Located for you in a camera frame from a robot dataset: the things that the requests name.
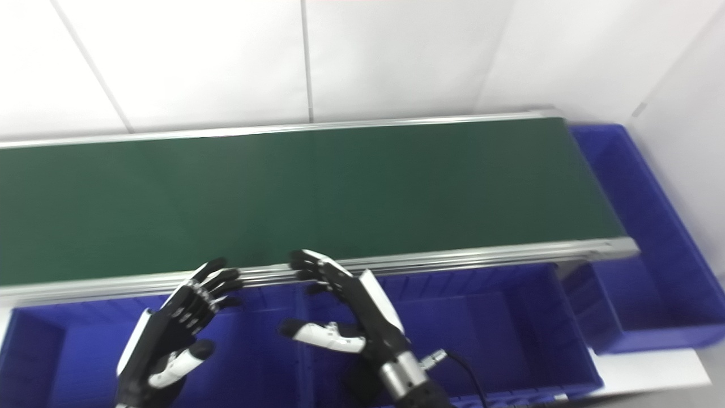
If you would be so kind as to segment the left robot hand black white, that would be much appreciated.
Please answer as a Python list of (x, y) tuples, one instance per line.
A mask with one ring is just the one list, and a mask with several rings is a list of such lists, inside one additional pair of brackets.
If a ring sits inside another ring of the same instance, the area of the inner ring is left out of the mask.
[(117, 363), (117, 407), (172, 406), (189, 372), (214, 353), (213, 341), (197, 336), (223, 308), (239, 304), (229, 292), (244, 285), (225, 264), (203, 263), (158, 310), (143, 310)]

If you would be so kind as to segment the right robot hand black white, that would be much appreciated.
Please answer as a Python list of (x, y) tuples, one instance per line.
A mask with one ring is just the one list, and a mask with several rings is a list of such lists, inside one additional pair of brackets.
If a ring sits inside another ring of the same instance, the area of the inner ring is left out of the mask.
[(293, 251), (288, 266), (301, 281), (316, 281), (309, 294), (330, 292), (347, 305), (356, 323), (347, 327), (285, 318), (280, 335), (333, 351), (362, 354), (374, 368), (410, 352), (401, 320), (372, 271), (365, 269), (355, 275), (334, 259), (308, 249)]

